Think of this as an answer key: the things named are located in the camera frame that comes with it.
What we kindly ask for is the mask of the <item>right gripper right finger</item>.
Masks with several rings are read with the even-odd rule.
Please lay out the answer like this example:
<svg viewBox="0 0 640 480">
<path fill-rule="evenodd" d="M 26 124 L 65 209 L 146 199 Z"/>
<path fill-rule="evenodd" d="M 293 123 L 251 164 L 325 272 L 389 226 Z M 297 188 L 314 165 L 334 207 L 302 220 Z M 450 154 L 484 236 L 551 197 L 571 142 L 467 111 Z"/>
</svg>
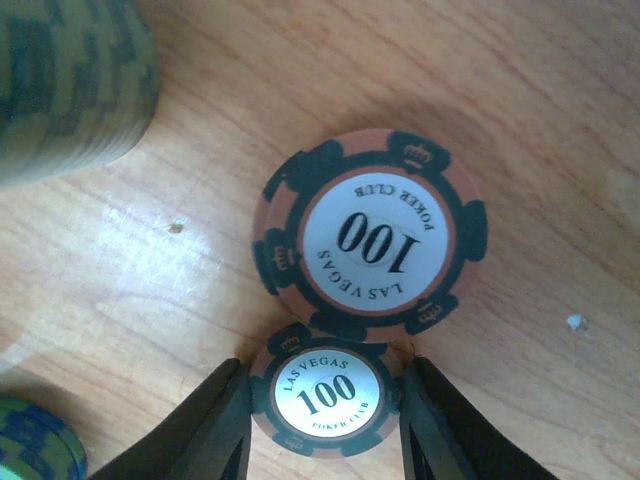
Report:
<svg viewBox="0 0 640 480">
<path fill-rule="evenodd" d="M 556 480 L 422 356 L 404 375 L 400 436 L 407 479 Z"/>
</svg>

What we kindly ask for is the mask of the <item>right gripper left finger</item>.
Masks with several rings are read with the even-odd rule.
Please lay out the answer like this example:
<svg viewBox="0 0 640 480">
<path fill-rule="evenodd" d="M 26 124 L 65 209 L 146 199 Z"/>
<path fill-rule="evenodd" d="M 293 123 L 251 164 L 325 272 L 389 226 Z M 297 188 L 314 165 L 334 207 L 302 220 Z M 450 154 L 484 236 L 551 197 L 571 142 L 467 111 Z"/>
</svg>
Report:
<svg viewBox="0 0 640 480">
<path fill-rule="evenodd" d="M 165 420 L 93 479 L 245 479 L 251 447 L 248 367 L 221 363 Z"/>
</svg>

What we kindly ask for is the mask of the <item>brown short stack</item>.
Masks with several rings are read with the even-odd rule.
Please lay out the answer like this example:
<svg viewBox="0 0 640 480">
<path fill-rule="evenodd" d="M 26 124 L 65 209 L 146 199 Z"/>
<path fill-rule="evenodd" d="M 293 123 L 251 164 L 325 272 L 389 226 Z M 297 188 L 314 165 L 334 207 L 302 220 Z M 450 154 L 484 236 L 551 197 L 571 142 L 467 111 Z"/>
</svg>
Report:
<svg viewBox="0 0 640 480">
<path fill-rule="evenodd" d="M 259 197 L 251 250 L 266 290 L 295 319 L 377 343 L 456 310 L 488 233 L 460 161 L 423 136 L 375 128 L 287 159 Z"/>
<path fill-rule="evenodd" d="M 385 343 L 345 341 L 293 323 L 271 336 L 251 364 L 252 415 L 293 453 L 358 455 L 398 425 L 403 373 Z"/>
</svg>

